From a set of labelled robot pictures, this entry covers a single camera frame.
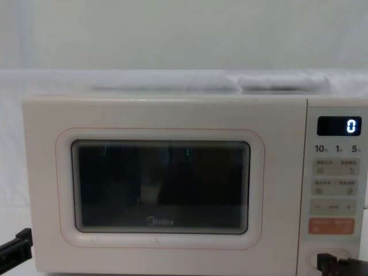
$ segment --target white surface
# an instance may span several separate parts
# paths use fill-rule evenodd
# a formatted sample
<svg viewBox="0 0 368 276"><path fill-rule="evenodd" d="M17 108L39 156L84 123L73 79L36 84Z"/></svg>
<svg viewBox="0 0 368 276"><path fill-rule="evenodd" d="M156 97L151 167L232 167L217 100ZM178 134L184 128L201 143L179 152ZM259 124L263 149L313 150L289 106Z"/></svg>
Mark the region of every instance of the white surface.
<svg viewBox="0 0 368 276"><path fill-rule="evenodd" d="M15 0L0 1L0 68L20 68L20 34Z"/></svg>
<svg viewBox="0 0 368 276"><path fill-rule="evenodd" d="M364 0L17 2L27 68L368 66Z"/></svg>
<svg viewBox="0 0 368 276"><path fill-rule="evenodd" d="M363 217L362 241L360 259L368 260L368 210ZM30 227L29 208L4 208L0 207L0 244L14 239L15 234L25 227ZM4 276L102 276L107 274L62 274L62 273L38 273L35 267L35 256L33 259L10 270Z"/></svg>

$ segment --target black clamp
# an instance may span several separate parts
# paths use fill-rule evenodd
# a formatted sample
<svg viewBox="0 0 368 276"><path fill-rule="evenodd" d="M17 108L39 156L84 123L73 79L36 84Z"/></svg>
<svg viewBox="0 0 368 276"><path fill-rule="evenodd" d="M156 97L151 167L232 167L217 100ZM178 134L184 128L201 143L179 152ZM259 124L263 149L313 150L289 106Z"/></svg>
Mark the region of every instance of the black clamp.
<svg viewBox="0 0 368 276"><path fill-rule="evenodd" d="M16 238L0 246L0 275L32 258L32 230L25 228Z"/></svg>

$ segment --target button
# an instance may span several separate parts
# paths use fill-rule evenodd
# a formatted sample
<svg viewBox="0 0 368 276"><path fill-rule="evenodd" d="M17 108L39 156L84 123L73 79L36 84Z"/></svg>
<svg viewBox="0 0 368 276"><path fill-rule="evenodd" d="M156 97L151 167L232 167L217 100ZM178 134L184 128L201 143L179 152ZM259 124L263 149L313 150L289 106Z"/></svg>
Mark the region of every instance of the button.
<svg viewBox="0 0 368 276"><path fill-rule="evenodd" d="M319 253L329 253L336 256L338 259L351 258L350 253L344 249L317 249L308 252L306 257L308 266L317 267L317 254Z"/></svg>
<svg viewBox="0 0 368 276"><path fill-rule="evenodd" d="M358 190L357 179L313 179L311 193L314 196L355 196Z"/></svg>
<svg viewBox="0 0 368 276"><path fill-rule="evenodd" d="M353 216L356 209L356 200L312 199L309 213L313 216Z"/></svg>
<svg viewBox="0 0 368 276"><path fill-rule="evenodd" d="M359 175L361 162L358 158L315 158L314 175Z"/></svg>
<svg viewBox="0 0 368 276"><path fill-rule="evenodd" d="M353 218L311 217L308 233L312 235L352 235L354 226Z"/></svg>

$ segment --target orange button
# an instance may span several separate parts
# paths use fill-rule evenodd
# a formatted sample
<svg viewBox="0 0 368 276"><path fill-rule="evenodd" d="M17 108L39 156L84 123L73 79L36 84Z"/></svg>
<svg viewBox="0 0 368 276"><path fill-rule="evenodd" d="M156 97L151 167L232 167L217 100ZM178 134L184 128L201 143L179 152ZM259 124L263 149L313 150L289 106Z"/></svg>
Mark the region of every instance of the orange button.
<svg viewBox="0 0 368 276"><path fill-rule="evenodd" d="M353 218L311 217L308 232L313 235L351 235L354 225Z"/></svg>

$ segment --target control panel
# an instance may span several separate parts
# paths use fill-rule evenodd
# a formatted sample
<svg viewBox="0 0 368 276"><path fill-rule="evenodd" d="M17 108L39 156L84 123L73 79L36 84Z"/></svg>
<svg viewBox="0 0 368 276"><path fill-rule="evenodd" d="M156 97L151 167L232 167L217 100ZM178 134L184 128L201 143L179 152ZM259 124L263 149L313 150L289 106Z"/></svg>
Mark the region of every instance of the control panel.
<svg viewBox="0 0 368 276"><path fill-rule="evenodd" d="M367 182L365 112L357 107L308 108L302 239L360 237Z"/></svg>

